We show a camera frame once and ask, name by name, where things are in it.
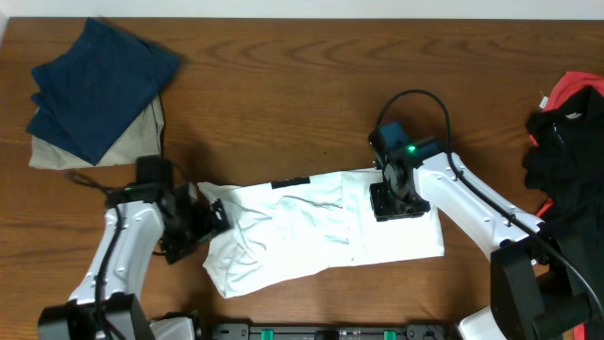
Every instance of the stack of folded clothes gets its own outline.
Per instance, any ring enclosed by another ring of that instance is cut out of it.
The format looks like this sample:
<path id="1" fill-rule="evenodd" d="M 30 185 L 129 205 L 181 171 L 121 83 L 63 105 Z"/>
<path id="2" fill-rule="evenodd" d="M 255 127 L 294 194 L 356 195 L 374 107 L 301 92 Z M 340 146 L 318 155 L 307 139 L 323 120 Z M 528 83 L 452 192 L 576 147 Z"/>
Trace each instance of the stack of folded clothes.
<path id="1" fill-rule="evenodd" d="M 172 53 L 88 19 L 66 54 L 32 71 L 40 108 L 26 129 L 34 136 L 29 165 L 107 166 L 161 154 L 158 93 L 179 64 Z"/>

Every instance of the white cloth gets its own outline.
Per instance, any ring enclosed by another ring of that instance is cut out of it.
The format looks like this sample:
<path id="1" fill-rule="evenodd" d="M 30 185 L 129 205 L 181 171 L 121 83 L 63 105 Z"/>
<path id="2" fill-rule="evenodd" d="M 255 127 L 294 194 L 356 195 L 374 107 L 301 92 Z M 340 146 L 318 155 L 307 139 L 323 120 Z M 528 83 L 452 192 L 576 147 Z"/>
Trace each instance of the white cloth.
<path id="1" fill-rule="evenodd" d="M 375 169 L 310 177 L 310 184 L 272 189 L 199 183 L 220 198 L 232 229 L 216 236 L 204 262 L 224 298 L 316 274 L 335 266 L 443 256 L 437 209 L 418 218 L 377 222 L 369 185 Z"/>
<path id="2" fill-rule="evenodd" d="M 159 96 L 156 95 L 151 104 L 136 117 L 96 166 L 131 164 L 140 156 L 160 155 L 163 126 L 163 110 Z M 64 170 L 93 166 L 35 136 L 31 139 L 31 148 L 29 160 L 31 167 Z"/>

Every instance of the wood grain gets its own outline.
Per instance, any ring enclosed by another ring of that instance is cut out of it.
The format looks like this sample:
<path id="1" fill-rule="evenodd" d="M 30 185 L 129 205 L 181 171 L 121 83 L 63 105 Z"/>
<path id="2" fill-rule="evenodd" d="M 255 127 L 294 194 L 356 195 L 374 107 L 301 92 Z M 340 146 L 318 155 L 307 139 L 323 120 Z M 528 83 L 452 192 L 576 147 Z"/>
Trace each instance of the wood grain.
<path id="1" fill-rule="evenodd" d="M 454 149 L 527 211 L 524 123 L 567 70 L 604 74 L 600 22 L 111 19 L 183 58 L 162 93 L 167 156 L 195 180 L 252 184 L 371 166 L 366 137 L 382 105 L 409 88 L 439 95 Z M 83 278 L 102 233 L 103 197 L 60 172 L 28 168 L 25 126 L 38 89 L 30 71 L 64 53 L 84 19 L 11 19 L 0 52 L 0 338 L 32 339 L 44 306 Z M 428 99 L 401 100 L 389 119 L 413 137 L 443 136 Z M 133 167 L 85 171 L 110 185 Z M 202 267 L 152 259 L 149 317 L 199 309 L 208 321 L 378 323 L 458 321 L 489 303 L 489 264 L 442 216 L 446 255 L 333 268 L 224 300 Z"/>

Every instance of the navy blue cloth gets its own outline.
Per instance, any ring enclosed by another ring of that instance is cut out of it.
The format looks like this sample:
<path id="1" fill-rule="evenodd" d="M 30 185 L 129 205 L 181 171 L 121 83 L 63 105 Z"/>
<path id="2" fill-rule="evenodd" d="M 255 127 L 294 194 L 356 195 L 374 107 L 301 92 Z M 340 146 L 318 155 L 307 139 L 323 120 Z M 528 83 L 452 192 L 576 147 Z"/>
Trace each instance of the navy blue cloth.
<path id="1" fill-rule="evenodd" d="M 26 131 L 97 165 L 179 64 L 172 53 L 88 19 L 66 54 L 32 70 L 40 109 Z"/>

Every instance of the beige cloth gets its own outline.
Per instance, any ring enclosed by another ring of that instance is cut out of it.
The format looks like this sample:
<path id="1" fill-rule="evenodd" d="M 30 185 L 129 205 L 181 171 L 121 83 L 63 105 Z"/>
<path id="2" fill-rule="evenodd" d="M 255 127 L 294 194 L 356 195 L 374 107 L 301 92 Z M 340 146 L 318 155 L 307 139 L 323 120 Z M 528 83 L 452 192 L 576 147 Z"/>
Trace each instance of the beige cloth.
<path id="1" fill-rule="evenodd" d="M 160 155 L 163 126 L 161 101 L 156 95 L 96 166 L 131 164 L 140 156 Z M 31 148 L 31 167 L 63 170 L 94 166 L 37 137 L 32 137 Z"/>

